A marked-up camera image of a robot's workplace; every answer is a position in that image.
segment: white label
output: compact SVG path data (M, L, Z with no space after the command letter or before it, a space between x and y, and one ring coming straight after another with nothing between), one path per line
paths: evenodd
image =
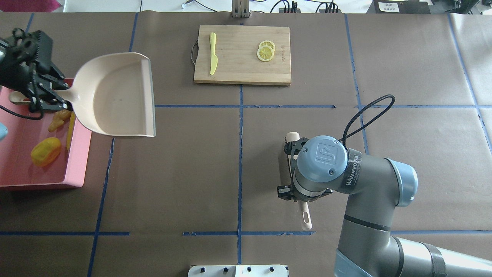
M382 3L379 2L379 10L385 12L400 12L398 9L398 3Z

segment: brown table surface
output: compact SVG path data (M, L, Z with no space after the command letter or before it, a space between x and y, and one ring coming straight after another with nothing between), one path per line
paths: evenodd
M193 83L200 24L290 27L292 85ZM491 24L458 15L0 13L1 37L45 31L67 76L104 54L148 56L157 130L94 134L81 188L1 191L0 276L184 277L192 265L238 263L332 276L346 195L311 203L315 233L302 232L297 204L277 198L288 178L283 139L341 137L385 94L396 106L348 146L416 169L419 191L397 209L393 235L492 259Z

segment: beige dustpan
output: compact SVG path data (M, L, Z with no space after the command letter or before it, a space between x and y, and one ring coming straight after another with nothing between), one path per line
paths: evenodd
M92 59L77 72L71 88L56 93L72 103L79 121L93 132L155 137L151 64L142 54Z

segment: yellow knife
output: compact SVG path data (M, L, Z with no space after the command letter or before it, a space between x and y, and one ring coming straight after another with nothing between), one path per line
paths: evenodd
M215 40L216 40L217 35L215 33L210 33L210 52L211 52L211 61L210 61L210 75L213 75L215 73L215 70L217 69L217 62L218 58L215 55Z

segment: knife handle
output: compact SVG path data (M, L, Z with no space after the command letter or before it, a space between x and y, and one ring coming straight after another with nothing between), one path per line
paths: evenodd
M212 52L212 55L215 55L215 40L217 36L215 33L210 33L210 51Z

